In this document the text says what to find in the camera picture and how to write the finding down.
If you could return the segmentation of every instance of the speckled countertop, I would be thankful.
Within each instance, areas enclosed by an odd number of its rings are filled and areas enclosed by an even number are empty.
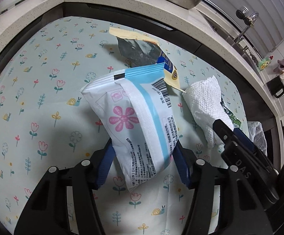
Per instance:
[[[51,8],[63,2],[84,2],[113,6],[156,19],[193,37],[220,55],[255,88],[267,103],[277,122],[280,113],[274,98],[245,60],[213,29],[200,12],[183,9],[165,0],[26,0],[0,15],[0,52],[25,26]],[[278,124],[279,140],[283,142],[281,124]]]

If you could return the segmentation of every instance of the black mug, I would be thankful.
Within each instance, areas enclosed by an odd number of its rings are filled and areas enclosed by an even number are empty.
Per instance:
[[[272,96],[275,96],[276,98],[280,98],[284,94],[284,85],[283,85],[283,82],[280,76],[277,76],[273,78],[272,80],[268,81],[266,85]]]

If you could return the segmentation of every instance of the white towel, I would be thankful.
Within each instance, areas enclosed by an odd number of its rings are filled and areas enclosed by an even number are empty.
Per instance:
[[[195,122],[204,131],[207,148],[211,149],[215,144],[222,145],[222,140],[213,131],[213,122],[221,119],[231,130],[233,124],[220,104],[221,92],[216,77],[193,83],[183,93],[183,98]]]

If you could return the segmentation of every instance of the tablecloth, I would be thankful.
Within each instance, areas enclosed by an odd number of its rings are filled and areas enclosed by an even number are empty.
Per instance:
[[[35,186],[50,166],[73,167],[105,146],[109,136],[80,93],[98,76],[131,67],[121,56],[109,27],[138,31],[111,22],[66,17],[38,31],[0,75],[0,221],[13,233]],[[224,103],[248,135],[239,92],[225,75],[195,55],[156,36],[177,67],[182,89],[216,76]],[[181,144],[213,166],[226,167],[223,147],[207,150],[181,92],[168,87]],[[175,163],[157,177],[126,189],[117,159],[95,200],[106,234],[181,234],[193,190],[180,180]],[[71,230],[77,233],[73,202],[68,200]],[[215,188],[210,232],[219,212]],[[36,220],[43,225],[43,220]]]

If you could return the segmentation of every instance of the barcode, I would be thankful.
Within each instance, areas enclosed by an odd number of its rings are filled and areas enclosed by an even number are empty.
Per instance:
[[[163,79],[160,79],[160,80],[156,81],[155,83],[153,83],[152,86],[157,88],[159,91],[161,91],[168,108],[171,108],[170,98],[169,98],[169,94],[168,94],[168,91],[167,91],[165,81]]]

